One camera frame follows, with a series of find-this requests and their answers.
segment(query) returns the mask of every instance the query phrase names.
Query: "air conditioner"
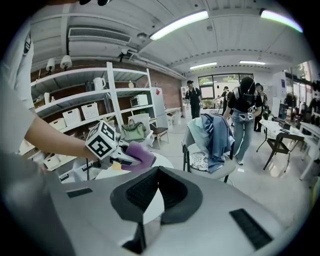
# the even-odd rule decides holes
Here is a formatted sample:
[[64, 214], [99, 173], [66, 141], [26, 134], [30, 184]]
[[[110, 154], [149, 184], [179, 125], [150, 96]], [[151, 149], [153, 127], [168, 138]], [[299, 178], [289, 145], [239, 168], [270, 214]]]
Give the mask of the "air conditioner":
[[127, 45], [131, 37], [111, 29], [95, 27], [71, 27], [68, 38], [70, 41], [106, 41]]

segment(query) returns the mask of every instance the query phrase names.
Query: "black t-shirt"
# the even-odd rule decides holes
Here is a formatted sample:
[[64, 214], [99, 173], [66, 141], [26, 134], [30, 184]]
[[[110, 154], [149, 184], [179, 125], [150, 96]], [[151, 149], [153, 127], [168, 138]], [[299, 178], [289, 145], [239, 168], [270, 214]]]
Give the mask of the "black t-shirt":
[[185, 93], [185, 98], [187, 100], [190, 100], [190, 104], [199, 105], [199, 96], [201, 96], [200, 90], [198, 88], [193, 87], [192, 92], [189, 91], [189, 89]]
[[241, 112], [248, 112], [248, 109], [250, 107], [252, 107], [253, 105], [255, 105], [257, 108], [262, 106], [262, 100], [260, 95], [256, 96], [255, 102], [253, 102], [252, 104], [249, 104], [247, 101], [244, 101], [241, 96], [236, 99], [235, 93], [232, 92], [232, 95], [228, 101], [228, 107], [231, 109], [236, 109], [239, 110]]

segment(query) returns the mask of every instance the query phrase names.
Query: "kettle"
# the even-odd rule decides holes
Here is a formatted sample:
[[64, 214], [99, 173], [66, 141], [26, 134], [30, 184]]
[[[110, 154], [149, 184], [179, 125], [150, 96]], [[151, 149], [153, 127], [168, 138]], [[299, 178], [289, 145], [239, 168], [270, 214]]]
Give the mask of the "kettle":
[[96, 77], [95, 79], [93, 79], [93, 82], [94, 82], [95, 91], [103, 90], [104, 87], [106, 86], [106, 80], [101, 77]]

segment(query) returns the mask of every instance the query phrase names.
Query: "white chair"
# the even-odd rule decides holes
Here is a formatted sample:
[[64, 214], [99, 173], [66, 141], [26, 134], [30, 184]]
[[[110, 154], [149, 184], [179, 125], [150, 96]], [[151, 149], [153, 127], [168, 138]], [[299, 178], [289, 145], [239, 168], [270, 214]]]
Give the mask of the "white chair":
[[153, 131], [150, 129], [149, 125], [149, 114], [136, 114], [128, 117], [128, 124], [130, 124], [130, 120], [133, 120], [135, 123], [141, 122], [145, 127], [144, 131], [144, 141], [140, 142], [140, 144], [146, 147], [152, 147], [155, 138], [153, 137]]
[[[195, 152], [190, 154], [188, 147], [192, 144], [195, 144], [195, 140], [189, 128], [187, 127], [182, 145], [183, 171], [185, 171], [187, 165], [187, 172], [189, 173], [197, 174], [214, 180], [219, 180], [224, 177], [224, 182], [227, 183], [229, 174], [236, 169], [236, 164], [232, 161], [235, 143], [232, 143], [230, 157], [225, 158], [223, 167], [219, 168], [213, 173], [209, 173], [207, 169], [203, 169], [204, 166], [208, 168], [208, 156], [205, 155], [204, 152]], [[196, 163], [197, 161], [191, 162], [191, 159], [202, 161], [202, 163]]]

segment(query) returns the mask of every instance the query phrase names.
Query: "green handbag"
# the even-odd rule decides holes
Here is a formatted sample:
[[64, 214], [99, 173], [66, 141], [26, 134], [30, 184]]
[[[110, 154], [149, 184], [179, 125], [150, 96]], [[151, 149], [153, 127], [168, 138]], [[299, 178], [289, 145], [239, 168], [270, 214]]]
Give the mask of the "green handbag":
[[129, 124], [123, 124], [121, 129], [121, 139], [127, 142], [143, 141], [145, 139], [145, 126], [142, 122], [130, 120]]

